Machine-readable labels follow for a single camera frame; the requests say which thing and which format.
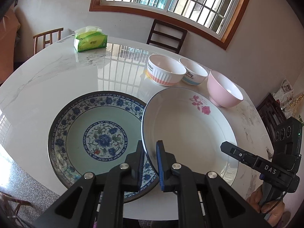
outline pink bowl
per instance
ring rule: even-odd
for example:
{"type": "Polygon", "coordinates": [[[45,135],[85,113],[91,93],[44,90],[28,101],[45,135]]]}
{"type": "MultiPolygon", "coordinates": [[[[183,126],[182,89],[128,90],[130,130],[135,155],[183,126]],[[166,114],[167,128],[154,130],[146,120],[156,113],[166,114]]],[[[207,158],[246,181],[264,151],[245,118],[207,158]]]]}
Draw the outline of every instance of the pink bowl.
{"type": "Polygon", "coordinates": [[[241,91],[225,75],[210,71],[207,80],[209,100],[217,107],[231,108],[244,100],[241,91]]]}

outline pink rose print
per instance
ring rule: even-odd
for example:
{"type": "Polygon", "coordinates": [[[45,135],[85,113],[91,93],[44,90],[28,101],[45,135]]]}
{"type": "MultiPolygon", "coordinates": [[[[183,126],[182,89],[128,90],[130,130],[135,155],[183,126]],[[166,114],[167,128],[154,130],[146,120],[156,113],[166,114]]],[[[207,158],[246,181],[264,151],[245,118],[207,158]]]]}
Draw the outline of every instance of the pink rose print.
{"type": "Polygon", "coordinates": [[[194,95],[193,98],[190,98],[189,100],[192,101],[192,105],[195,105],[199,111],[202,111],[205,115],[209,115],[211,113],[209,106],[203,106],[206,102],[203,100],[203,102],[200,100],[200,97],[197,95],[194,95]]]}
{"type": "Polygon", "coordinates": [[[210,107],[209,106],[203,106],[202,107],[202,113],[204,113],[205,115],[209,115],[210,114],[210,107]]]}

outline bowl with orange stripes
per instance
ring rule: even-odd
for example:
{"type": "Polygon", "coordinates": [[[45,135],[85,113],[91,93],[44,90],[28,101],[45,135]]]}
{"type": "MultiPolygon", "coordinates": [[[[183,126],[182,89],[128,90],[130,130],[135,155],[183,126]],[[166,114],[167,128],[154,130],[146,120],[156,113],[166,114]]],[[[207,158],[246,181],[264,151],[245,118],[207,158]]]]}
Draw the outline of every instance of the bowl with orange stripes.
{"type": "Polygon", "coordinates": [[[173,86],[186,74],[186,68],[177,60],[165,55],[150,55],[148,61],[149,77],[161,86],[173,86]]]}

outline green tissue pack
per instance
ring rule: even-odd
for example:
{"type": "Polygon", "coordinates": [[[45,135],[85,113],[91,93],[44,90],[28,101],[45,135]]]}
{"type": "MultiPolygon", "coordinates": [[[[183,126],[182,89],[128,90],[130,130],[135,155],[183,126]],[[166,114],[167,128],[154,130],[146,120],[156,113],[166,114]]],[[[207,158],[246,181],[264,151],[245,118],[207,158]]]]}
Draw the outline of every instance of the green tissue pack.
{"type": "Polygon", "coordinates": [[[75,31],[74,47],[77,52],[107,47],[108,36],[97,26],[86,26],[75,31]]]}

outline hand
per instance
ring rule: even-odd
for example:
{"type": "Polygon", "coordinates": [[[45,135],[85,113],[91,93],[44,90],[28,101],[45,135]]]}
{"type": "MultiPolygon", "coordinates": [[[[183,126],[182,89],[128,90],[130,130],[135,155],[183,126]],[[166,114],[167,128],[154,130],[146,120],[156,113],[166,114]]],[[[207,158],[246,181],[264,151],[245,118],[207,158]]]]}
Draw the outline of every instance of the hand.
{"type": "MultiPolygon", "coordinates": [[[[247,202],[253,207],[254,210],[256,210],[258,213],[266,213],[270,208],[272,208],[278,201],[271,201],[266,203],[262,208],[259,206],[259,202],[262,199],[263,193],[262,193],[262,185],[254,191],[250,197],[247,198],[247,202]]],[[[270,217],[267,220],[267,222],[271,226],[275,226],[280,218],[282,217],[282,214],[284,212],[285,204],[283,201],[280,201],[280,203],[270,212],[270,217]]]]}
{"type": "MultiPolygon", "coordinates": [[[[270,208],[272,208],[278,201],[271,201],[271,202],[267,202],[264,206],[262,206],[261,208],[261,212],[262,213],[266,213],[270,208]]],[[[280,201],[279,204],[277,204],[277,206],[270,211],[270,217],[267,220],[267,222],[271,225],[271,226],[275,226],[280,218],[283,215],[285,209],[285,204],[283,201],[280,201]]]]}
{"type": "Polygon", "coordinates": [[[246,200],[250,204],[250,206],[252,206],[253,209],[258,213],[261,212],[261,207],[259,206],[259,202],[262,199],[262,196],[263,193],[262,193],[262,185],[261,185],[246,200]]]}

